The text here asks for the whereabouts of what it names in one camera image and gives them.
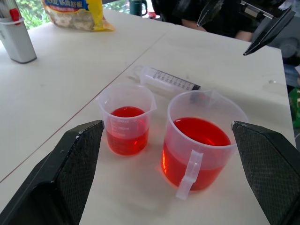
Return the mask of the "white ribbed container red cap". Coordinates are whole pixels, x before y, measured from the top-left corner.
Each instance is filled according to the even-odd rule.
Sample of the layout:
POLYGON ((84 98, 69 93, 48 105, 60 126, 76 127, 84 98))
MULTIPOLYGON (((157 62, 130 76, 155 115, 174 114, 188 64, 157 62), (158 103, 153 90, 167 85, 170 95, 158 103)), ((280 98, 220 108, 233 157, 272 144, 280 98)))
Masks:
POLYGON ((15 0, 0 0, 0 40, 11 60, 25 64, 37 59, 15 0))

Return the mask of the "clear plastic syringe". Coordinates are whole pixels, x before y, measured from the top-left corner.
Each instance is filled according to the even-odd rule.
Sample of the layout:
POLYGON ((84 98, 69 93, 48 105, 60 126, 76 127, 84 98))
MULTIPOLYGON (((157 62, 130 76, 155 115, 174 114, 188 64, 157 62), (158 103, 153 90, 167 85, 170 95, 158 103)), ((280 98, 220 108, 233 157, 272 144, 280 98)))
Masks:
POLYGON ((181 93, 192 91, 192 94, 190 94, 190 101, 192 103, 199 102, 203 99, 203 96, 198 93, 198 91, 201 90, 200 85, 153 67, 136 66, 132 74, 128 77, 161 96, 174 97, 181 93))

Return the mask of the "green packet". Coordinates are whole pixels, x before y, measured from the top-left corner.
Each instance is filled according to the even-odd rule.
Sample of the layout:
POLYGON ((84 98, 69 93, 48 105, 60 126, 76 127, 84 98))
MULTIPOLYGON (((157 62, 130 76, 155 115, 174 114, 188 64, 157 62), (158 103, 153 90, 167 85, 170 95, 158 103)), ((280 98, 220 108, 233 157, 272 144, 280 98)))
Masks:
POLYGON ((293 128, 300 128, 300 88, 292 89, 289 94, 293 128))

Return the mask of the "large handled beaker red liquid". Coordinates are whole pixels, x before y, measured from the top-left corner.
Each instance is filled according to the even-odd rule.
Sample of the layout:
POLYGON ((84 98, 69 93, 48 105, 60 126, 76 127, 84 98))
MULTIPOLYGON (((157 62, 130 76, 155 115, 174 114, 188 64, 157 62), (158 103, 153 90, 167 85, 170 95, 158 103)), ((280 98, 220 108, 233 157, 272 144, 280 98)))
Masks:
POLYGON ((214 90, 188 91, 167 108, 161 168, 177 186, 176 196, 205 189, 220 174, 237 145, 233 121, 247 122, 242 109, 214 90))

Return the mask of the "blue packet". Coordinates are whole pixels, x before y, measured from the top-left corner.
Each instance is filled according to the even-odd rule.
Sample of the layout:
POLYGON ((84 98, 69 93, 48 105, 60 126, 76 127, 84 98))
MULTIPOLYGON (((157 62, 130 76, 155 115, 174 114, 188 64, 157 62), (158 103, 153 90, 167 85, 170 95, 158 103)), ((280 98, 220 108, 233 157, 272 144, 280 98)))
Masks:
POLYGON ((284 64, 286 84, 292 87, 300 88, 300 65, 292 66, 284 64))

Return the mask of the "person in black shirt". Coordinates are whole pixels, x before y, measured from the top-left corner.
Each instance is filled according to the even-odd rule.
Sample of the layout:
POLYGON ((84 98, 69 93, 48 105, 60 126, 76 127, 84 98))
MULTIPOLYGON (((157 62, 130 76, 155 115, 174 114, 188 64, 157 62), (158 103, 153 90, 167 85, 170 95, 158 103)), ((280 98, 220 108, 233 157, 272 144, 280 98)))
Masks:
POLYGON ((250 41, 257 28, 256 21, 240 13, 237 0, 222 2, 220 11, 202 26, 197 21, 211 0, 151 0, 154 11, 163 22, 182 25, 194 30, 206 31, 221 36, 250 41))

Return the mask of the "dark green mug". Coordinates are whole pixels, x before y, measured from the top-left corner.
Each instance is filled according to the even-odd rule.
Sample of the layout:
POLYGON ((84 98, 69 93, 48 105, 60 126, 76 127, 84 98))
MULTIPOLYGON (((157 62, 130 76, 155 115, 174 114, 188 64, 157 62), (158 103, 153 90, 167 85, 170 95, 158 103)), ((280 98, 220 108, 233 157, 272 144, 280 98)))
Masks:
POLYGON ((129 0, 129 13, 136 16, 145 16, 148 13, 146 0, 129 0), (145 13, 142 12, 143 5, 145 6, 145 13))

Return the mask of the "grey rounded object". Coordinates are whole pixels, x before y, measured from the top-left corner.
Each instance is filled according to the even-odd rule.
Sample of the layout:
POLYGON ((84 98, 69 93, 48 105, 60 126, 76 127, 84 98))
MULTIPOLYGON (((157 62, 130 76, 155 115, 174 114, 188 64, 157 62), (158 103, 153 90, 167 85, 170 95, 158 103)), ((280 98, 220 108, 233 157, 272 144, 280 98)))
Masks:
POLYGON ((300 17, 295 16, 291 22, 268 44, 281 50, 285 64, 300 64, 300 17))

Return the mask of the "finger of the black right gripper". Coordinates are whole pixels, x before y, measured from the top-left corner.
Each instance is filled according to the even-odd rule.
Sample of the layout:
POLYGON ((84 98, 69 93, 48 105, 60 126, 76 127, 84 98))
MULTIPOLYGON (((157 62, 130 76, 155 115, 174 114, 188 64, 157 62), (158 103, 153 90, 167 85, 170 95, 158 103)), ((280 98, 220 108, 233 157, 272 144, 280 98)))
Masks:
POLYGON ((257 6, 245 6, 244 8, 244 12, 246 14, 250 15, 249 11, 252 11, 254 14, 256 13, 256 20, 259 20, 261 17, 267 17, 270 19, 269 23, 265 25, 256 38, 254 38, 254 40, 251 42, 248 49, 243 53, 244 56, 253 54, 272 42, 277 35, 291 22, 296 14, 293 11, 292 6, 284 10, 274 6, 272 10, 275 10, 275 12, 268 12, 267 9, 257 6))
POLYGON ((197 21, 197 26, 203 26, 214 19, 221 10, 225 0, 207 0, 197 21))

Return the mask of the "yellow snack bag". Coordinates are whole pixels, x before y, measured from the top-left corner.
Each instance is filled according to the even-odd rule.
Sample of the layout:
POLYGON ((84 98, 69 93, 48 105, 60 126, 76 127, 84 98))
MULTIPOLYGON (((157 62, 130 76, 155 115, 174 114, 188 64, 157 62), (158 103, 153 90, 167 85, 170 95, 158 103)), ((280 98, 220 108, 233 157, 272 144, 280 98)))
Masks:
POLYGON ((105 19, 102 0, 42 0, 49 19, 62 28, 113 31, 105 19))

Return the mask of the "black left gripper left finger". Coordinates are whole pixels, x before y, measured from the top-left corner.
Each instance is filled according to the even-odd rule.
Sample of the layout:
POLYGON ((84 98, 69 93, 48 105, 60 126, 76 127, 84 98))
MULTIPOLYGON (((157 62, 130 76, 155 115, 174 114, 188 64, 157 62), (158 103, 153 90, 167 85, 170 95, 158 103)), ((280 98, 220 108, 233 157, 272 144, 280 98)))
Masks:
POLYGON ((79 225, 103 130, 96 120, 67 131, 0 213, 0 225, 79 225))

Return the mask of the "small beaker with red liquid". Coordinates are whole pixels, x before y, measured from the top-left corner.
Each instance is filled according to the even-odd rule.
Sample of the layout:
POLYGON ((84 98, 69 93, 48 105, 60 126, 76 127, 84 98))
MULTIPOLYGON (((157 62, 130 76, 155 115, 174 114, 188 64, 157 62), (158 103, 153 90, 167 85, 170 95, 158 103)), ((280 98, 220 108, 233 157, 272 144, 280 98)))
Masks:
POLYGON ((147 145, 151 114, 157 109, 153 93, 145 86, 118 83, 96 98, 110 149, 123 156, 141 152, 147 145))

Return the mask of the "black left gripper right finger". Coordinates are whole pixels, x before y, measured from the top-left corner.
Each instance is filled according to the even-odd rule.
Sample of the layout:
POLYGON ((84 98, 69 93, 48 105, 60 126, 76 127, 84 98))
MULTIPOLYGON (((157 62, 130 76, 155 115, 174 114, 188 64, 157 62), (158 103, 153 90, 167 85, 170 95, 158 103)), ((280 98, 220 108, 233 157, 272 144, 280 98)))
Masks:
POLYGON ((276 131, 231 126, 247 182, 270 225, 300 225, 300 152, 276 131))

